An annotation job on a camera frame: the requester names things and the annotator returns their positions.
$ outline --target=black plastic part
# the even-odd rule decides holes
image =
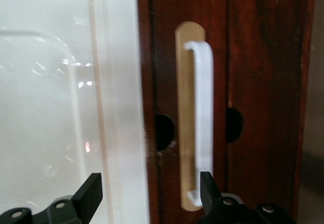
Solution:
[[[28,208],[8,210],[0,224],[88,224],[101,200],[101,173],[92,173],[71,200],[58,200],[36,215]]]
[[[49,224],[82,224],[70,200],[59,200],[54,202],[47,208],[47,215]]]
[[[221,192],[217,188],[215,181],[210,172],[200,173],[200,198],[205,214],[208,215],[216,204],[217,200],[221,198]]]
[[[266,212],[263,209],[265,206],[271,207],[273,212]],[[280,206],[274,204],[259,204],[256,211],[266,224],[296,224]]]
[[[21,214],[18,217],[13,217],[14,213]],[[0,224],[30,224],[31,221],[31,210],[28,208],[15,208],[0,215]]]
[[[209,172],[200,173],[200,196],[206,216],[197,224],[296,224],[277,205],[260,204],[251,210],[233,198],[222,197]]]
[[[83,224],[88,224],[102,200],[101,174],[92,173],[71,201]]]

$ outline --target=white cabinet door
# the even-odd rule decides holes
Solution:
[[[0,0],[0,213],[92,172],[91,223],[148,223],[136,0]]]

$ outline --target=white handle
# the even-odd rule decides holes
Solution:
[[[186,42],[186,50],[194,53],[195,83],[195,174],[196,190],[188,192],[194,206],[201,206],[200,172],[213,174],[213,52],[207,42]]]

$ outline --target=wooden door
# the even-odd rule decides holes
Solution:
[[[180,204],[175,29],[200,24],[214,52],[214,178],[221,191],[296,215],[313,0],[138,0],[152,223],[195,223]],[[226,108],[244,119],[226,143]],[[156,115],[175,135],[156,148]]]

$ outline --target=circular hole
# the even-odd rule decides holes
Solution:
[[[174,138],[174,124],[172,120],[163,114],[155,115],[156,143],[157,150],[162,151],[167,148]]]
[[[236,141],[243,132],[244,119],[242,114],[233,108],[226,110],[226,142]]]
[[[20,217],[22,215],[22,210],[18,210],[14,213],[11,214],[11,217],[12,218],[17,218],[17,217]]]
[[[58,204],[56,204],[56,208],[62,208],[62,207],[64,207],[65,206],[65,203],[64,202],[60,202],[60,203],[58,203]]]

